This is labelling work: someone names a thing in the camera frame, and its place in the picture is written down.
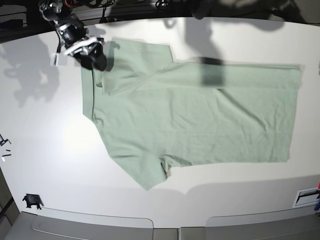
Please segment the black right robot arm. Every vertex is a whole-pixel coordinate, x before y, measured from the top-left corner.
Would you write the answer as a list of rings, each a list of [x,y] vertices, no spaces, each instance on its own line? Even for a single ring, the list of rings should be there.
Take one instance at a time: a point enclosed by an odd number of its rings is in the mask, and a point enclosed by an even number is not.
[[[84,23],[72,13],[76,4],[75,0],[41,0],[38,4],[43,19],[54,28],[58,37],[50,64],[66,66],[67,57],[72,57],[87,70],[104,71],[107,67],[104,39],[90,35]]]

